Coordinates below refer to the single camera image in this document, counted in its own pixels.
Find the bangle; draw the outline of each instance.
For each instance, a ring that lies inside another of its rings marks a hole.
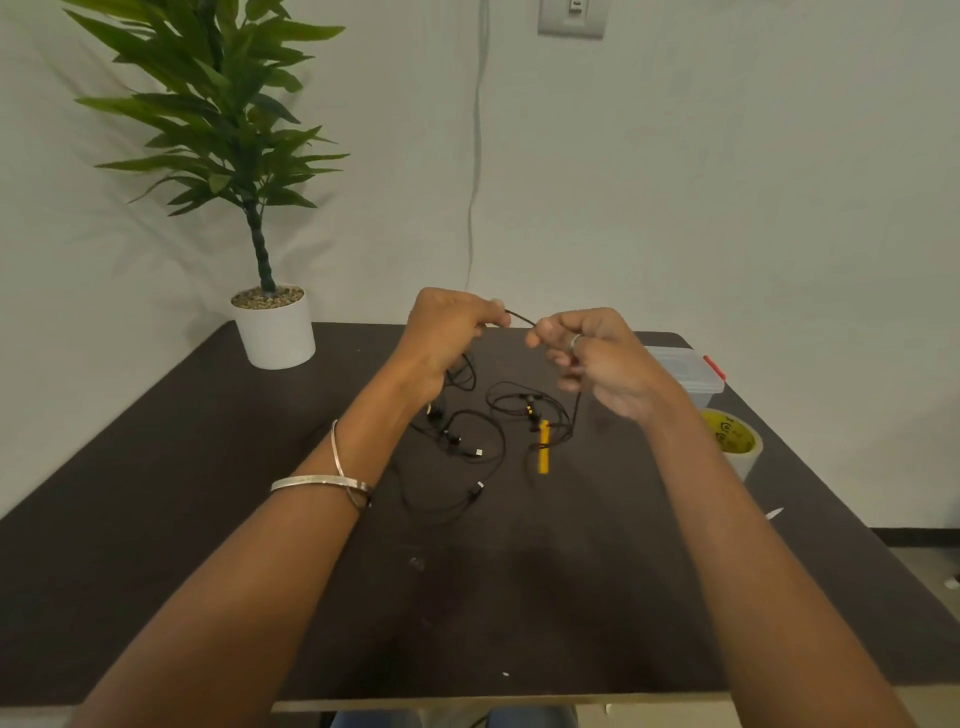
[[[347,497],[349,497],[350,502],[356,506],[357,510],[362,511],[364,508],[370,506],[373,488],[360,480],[347,477],[344,474],[343,466],[340,464],[340,453],[337,451],[337,422],[337,420],[334,420],[333,426],[330,428],[330,445],[333,447],[333,462],[337,466],[337,473],[339,473],[339,475],[294,475],[293,477],[285,477],[270,487],[271,493],[281,490],[282,488],[289,488],[292,485],[332,485],[346,491]],[[359,502],[358,493],[363,496],[366,501]]]

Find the forearm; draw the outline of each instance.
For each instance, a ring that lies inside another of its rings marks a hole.
[[[337,425],[347,476],[375,484],[419,404],[412,379],[388,364]],[[297,469],[336,472],[329,436]],[[338,488],[269,497],[134,639],[74,724],[234,726],[264,716],[357,518]]]
[[[688,400],[646,427],[745,726],[904,726],[889,684]]]

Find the wall switch plate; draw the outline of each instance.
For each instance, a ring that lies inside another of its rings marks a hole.
[[[541,36],[602,38],[612,0],[540,0]]]

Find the white wall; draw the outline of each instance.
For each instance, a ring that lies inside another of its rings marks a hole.
[[[309,187],[319,211],[269,211],[279,276],[318,320],[400,321],[464,281],[475,2],[287,5],[348,26],[295,111],[353,157]],[[471,289],[676,330],[867,523],[960,525],[960,6],[614,0],[601,42],[537,37],[536,0],[491,7]],[[69,101],[117,66],[56,3],[0,8],[2,513],[255,270],[233,208],[123,204],[144,183],[90,165],[145,133]]]

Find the red clip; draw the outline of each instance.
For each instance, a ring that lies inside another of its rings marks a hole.
[[[720,377],[721,379],[723,379],[724,381],[727,381],[727,375],[725,375],[725,374],[723,373],[723,370],[720,369],[720,367],[718,367],[718,366],[714,363],[713,359],[711,359],[709,356],[704,356],[704,361],[706,361],[707,364],[710,365],[710,368],[711,368],[714,372],[717,373],[717,376],[719,376],[719,377]]]

